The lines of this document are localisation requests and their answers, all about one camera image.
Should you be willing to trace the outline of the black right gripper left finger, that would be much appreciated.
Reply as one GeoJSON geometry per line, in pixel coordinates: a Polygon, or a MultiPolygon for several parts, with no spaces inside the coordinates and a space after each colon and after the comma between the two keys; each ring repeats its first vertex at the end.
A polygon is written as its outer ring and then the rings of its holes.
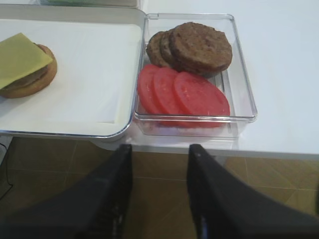
{"type": "Polygon", "coordinates": [[[67,190],[6,217],[0,237],[121,239],[132,187],[132,147],[122,144],[67,190]]]}

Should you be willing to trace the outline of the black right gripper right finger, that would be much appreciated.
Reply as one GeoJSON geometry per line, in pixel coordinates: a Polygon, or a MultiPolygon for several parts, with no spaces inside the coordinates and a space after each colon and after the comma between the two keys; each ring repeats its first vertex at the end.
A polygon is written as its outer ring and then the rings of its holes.
{"type": "Polygon", "coordinates": [[[254,190],[201,145],[188,151],[187,191],[199,239],[317,239],[318,218],[254,190]]]}

